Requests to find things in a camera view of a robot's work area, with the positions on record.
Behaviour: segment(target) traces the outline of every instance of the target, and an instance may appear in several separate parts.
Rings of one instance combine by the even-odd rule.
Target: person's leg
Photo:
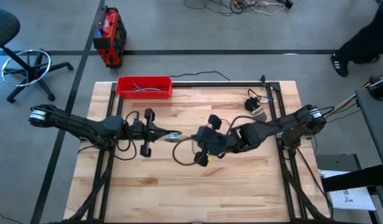
[[[348,75],[348,62],[371,62],[383,52],[383,14],[377,11],[373,21],[361,29],[331,56],[335,71],[345,77]]]

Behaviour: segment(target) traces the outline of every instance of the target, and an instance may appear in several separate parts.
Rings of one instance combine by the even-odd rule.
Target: red bin
[[[139,90],[157,88],[158,90]],[[169,99],[172,80],[169,76],[119,77],[116,93],[124,99]]]

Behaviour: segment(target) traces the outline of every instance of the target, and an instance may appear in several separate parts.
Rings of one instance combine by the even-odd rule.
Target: wooden table
[[[286,113],[296,111],[301,107],[296,83],[280,82],[280,85]],[[99,121],[105,118],[110,88],[110,82],[95,84],[89,119]],[[262,87],[251,88],[259,95],[266,95]],[[125,100],[122,116],[134,110],[143,115],[145,108],[152,108],[157,126],[177,129],[189,136],[195,134],[199,126],[207,124],[210,114],[230,122],[236,116],[249,115],[244,109],[247,90],[248,87],[174,88],[173,97],[169,100]],[[269,106],[263,107],[268,120],[271,120]],[[239,119],[236,124],[246,122],[251,121]],[[228,127],[223,122],[220,131],[224,132]],[[138,153],[141,143],[136,142]],[[311,144],[305,139],[301,143],[300,150],[319,179]],[[127,144],[123,141],[120,146],[126,147]],[[207,167],[180,166],[172,159],[173,146],[173,143],[160,139],[150,144],[151,158],[137,155],[132,161],[115,160],[106,222],[289,221],[274,137],[267,138],[258,149],[250,152],[215,158]],[[179,160],[192,161],[191,147],[192,142],[179,145],[176,153]],[[116,155],[131,157],[133,153],[131,149],[128,152],[117,151]],[[73,210],[77,210],[90,193],[97,156],[96,149],[88,149],[78,155],[64,218],[73,215]],[[326,201],[300,156],[296,156],[296,161],[303,190],[320,212],[328,216]],[[295,192],[292,192],[295,210],[299,213]],[[101,194],[96,204],[97,211],[100,198]]]

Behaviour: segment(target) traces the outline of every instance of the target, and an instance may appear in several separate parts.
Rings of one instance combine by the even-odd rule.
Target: gray floor
[[[224,17],[206,9],[185,8],[182,0],[107,0],[119,9],[128,31],[128,50],[178,49],[336,49],[368,24],[376,3],[370,0],[298,0],[289,12],[275,17],[246,13]],[[13,50],[83,50],[98,0],[2,0],[0,8],[13,12],[21,31],[8,46]],[[1,65],[7,59],[0,56]],[[76,68],[79,56],[53,56]],[[383,75],[383,58],[370,65],[351,65],[341,78],[329,55],[177,55],[126,56],[120,75],[177,75],[218,70],[231,80],[295,80],[303,104],[336,105],[367,81]],[[64,108],[75,71],[65,68],[45,79]],[[89,56],[73,112],[85,116],[93,84],[116,80],[99,56]],[[201,75],[176,80],[221,80]],[[15,104],[6,102],[13,87],[0,77],[0,213],[29,223],[57,136],[56,129],[29,125],[29,108],[48,103],[39,86],[24,90]],[[357,153],[363,167],[380,163],[361,114],[328,124],[317,137],[318,154]],[[58,221],[64,213],[78,140],[66,135],[42,217]],[[337,220],[370,223],[366,213],[336,212]],[[0,223],[12,223],[0,217]]]

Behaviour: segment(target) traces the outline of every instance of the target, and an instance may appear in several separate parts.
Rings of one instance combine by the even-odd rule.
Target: shoe
[[[331,61],[335,72],[338,73],[338,75],[346,77],[349,74],[348,61],[338,59],[335,54],[331,56]]]
[[[363,64],[363,63],[374,63],[377,62],[380,59],[379,55],[375,56],[373,59],[363,62],[354,62],[356,64]]]

